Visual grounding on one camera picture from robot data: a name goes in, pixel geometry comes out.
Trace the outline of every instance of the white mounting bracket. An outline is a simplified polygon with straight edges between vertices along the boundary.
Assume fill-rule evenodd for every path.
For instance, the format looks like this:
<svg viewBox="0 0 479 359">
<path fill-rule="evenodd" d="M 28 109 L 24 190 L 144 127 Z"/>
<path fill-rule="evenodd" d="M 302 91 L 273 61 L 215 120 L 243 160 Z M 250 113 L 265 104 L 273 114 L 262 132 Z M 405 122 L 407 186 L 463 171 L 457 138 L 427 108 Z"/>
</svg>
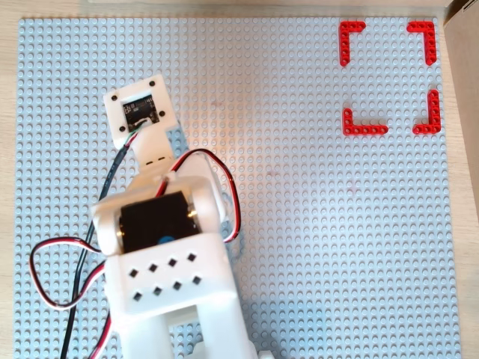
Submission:
<svg viewBox="0 0 479 359">
<path fill-rule="evenodd" d="M 138 101 L 144 100 L 138 107 Z M 173 105 L 166 90 L 163 77 L 158 74 L 141 80 L 124 88 L 112 90 L 105 94 L 103 102 L 109 120 L 113 143 L 117 149 L 124 144 L 128 135 L 134 130 L 135 124 L 129 123 L 126 113 L 138 110 L 143 120 L 141 131 L 132 143 L 133 152 L 140 165 L 140 172 L 147 166 L 158 161 L 170 165 L 174 154 L 168 140 L 167 131 L 179 126 L 174 115 Z"/>
</svg>

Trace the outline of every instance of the cardboard box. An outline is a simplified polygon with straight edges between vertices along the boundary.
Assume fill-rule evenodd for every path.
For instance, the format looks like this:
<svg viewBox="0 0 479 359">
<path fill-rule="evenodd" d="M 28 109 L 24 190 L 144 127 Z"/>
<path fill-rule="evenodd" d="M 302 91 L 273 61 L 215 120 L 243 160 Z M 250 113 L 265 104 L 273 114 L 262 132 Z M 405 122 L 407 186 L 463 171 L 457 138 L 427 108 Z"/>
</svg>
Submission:
<svg viewBox="0 0 479 359">
<path fill-rule="evenodd" d="M 479 0 L 467 2 L 451 17 L 445 26 L 445 38 L 479 209 Z"/>
</svg>

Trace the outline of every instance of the wooden surface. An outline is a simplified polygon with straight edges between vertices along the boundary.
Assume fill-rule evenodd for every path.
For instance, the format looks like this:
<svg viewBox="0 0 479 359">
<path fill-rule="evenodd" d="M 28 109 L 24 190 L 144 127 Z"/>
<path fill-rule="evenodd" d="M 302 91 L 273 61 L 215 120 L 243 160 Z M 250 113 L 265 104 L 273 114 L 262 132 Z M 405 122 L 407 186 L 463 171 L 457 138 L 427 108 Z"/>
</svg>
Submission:
<svg viewBox="0 0 479 359">
<path fill-rule="evenodd" d="M 0 3 L 0 358 L 13 356 L 13 229 L 16 38 L 25 17 L 78 16 L 441 16 L 443 9 L 400 7 L 222 7 L 89 4 L 86 0 L 2 0 Z M 444 33 L 441 33 L 452 231 L 464 359 L 479 358 L 479 225 Z"/>
<path fill-rule="evenodd" d="M 418 6 L 418 0 L 88 0 L 97 3 L 231 4 L 231 5 L 319 5 L 319 6 Z M 452 0 L 422 0 L 421 6 L 446 7 Z"/>
</svg>

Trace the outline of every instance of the black wire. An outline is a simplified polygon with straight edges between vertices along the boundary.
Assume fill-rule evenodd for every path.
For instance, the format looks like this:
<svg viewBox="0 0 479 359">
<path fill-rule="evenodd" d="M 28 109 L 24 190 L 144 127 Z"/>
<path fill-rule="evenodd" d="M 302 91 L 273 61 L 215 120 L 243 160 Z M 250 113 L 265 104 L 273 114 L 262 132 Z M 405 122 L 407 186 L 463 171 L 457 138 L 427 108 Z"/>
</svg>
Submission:
<svg viewBox="0 0 479 359">
<path fill-rule="evenodd" d="M 120 166 L 121 162 L 125 158 L 125 155 L 128 152 L 128 149 L 129 149 L 128 146 L 123 146 L 121 150 L 118 151 L 115 157 L 115 160 L 113 161 L 113 164 L 110 167 L 108 174 L 106 175 L 105 183 L 103 184 L 103 188 L 102 188 L 102 191 L 100 192 L 100 196 L 98 197 L 98 200 L 102 200 L 108 194 L 110 185 L 112 185 L 113 177 L 115 176 L 115 173 L 117 172 L 117 169 Z M 87 236 L 85 238 L 85 241 L 87 243 L 91 242 L 94 232 L 95 232 L 95 226 L 92 221 L 90 222 L 90 227 L 88 227 Z M 86 257 L 87 257 L 87 251 L 84 249 L 80 253 L 79 261 L 78 261 L 78 264 L 76 265 L 75 279 L 73 280 L 72 300 L 78 296 L 80 280 L 82 279 L 83 264 L 85 263 Z M 65 330 L 65 337 L 63 341 L 63 346 L 61 348 L 60 359 L 67 359 L 68 346 L 70 344 L 70 339 L 72 337 L 73 323 L 75 322 L 75 314 L 76 314 L 76 306 L 70 309 L 70 315 L 68 316 L 67 329 Z"/>
</svg>

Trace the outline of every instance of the white plastic housing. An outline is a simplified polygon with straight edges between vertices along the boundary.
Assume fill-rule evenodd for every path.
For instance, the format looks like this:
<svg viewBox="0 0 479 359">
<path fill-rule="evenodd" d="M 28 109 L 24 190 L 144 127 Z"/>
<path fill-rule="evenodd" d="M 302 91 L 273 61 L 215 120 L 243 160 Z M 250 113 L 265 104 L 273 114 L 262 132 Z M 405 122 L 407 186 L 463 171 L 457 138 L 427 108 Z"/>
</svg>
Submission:
<svg viewBox="0 0 479 359">
<path fill-rule="evenodd" d="M 126 359 L 173 358 L 168 324 L 190 307 L 198 313 L 204 358 L 257 358 L 218 233 L 108 257 L 105 276 L 113 329 Z"/>
<path fill-rule="evenodd" d="M 156 111 L 158 113 L 163 111 L 165 114 L 159 117 L 158 123 L 144 124 L 141 127 L 141 131 L 138 132 L 138 137 L 132 143 L 135 157 L 140 164 L 140 171 L 147 164 L 164 161 L 170 165 L 174 160 L 167 131 L 178 127 L 178 121 L 174 115 L 173 105 L 171 104 L 163 77 L 158 74 L 127 85 L 124 88 L 110 91 L 103 97 L 113 143 L 116 148 L 120 149 L 129 135 L 123 105 L 148 95 L 152 96 Z"/>
<path fill-rule="evenodd" d="M 162 181 L 161 163 L 157 163 L 136 176 L 125 192 L 113 194 L 92 206 L 93 221 L 97 230 L 98 244 L 106 256 L 123 253 L 122 235 L 119 228 L 121 207 L 153 198 Z M 225 218 L 216 176 L 202 155 L 192 155 L 184 162 L 181 171 L 169 173 L 166 194 L 182 191 L 186 200 L 197 212 L 200 230 L 203 233 L 218 233 Z"/>
</svg>

